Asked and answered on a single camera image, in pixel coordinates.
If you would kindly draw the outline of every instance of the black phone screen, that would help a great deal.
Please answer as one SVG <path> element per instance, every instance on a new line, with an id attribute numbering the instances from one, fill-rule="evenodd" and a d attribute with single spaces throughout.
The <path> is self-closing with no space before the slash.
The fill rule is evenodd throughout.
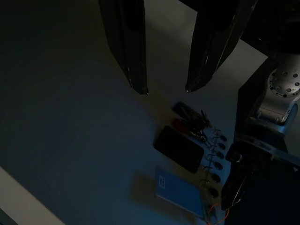
<path id="1" fill-rule="evenodd" d="M 154 148 L 191 173 L 198 170 L 204 149 L 166 126 L 154 143 Z"/>

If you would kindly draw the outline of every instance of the robotic arm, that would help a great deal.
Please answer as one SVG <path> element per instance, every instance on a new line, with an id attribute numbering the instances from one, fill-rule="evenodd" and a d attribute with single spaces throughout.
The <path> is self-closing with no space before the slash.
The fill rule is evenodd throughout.
<path id="1" fill-rule="evenodd" d="M 281 54 L 278 61 L 267 59 L 239 90 L 234 143 L 226 156 L 232 168 L 222 190 L 224 210 L 241 200 L 252 176 L 263 176 L 272 160 L 300 166 L 284 142 L 298 110 L 300 56 Z"/>
<path id="2" fill-rule="evenodd" d="M 269 58 L 240 88 L 231 173 L 222 208 L 234 206 L 274 159 L 300 166 L 284 142 L 300 98 L 297 0 L 180 0 L 197 12 L 186 92 L 205 86 L 241 38 Z M 99 0 L 108 45 L 131 87 L 148 95 L 143 0 Z"/>

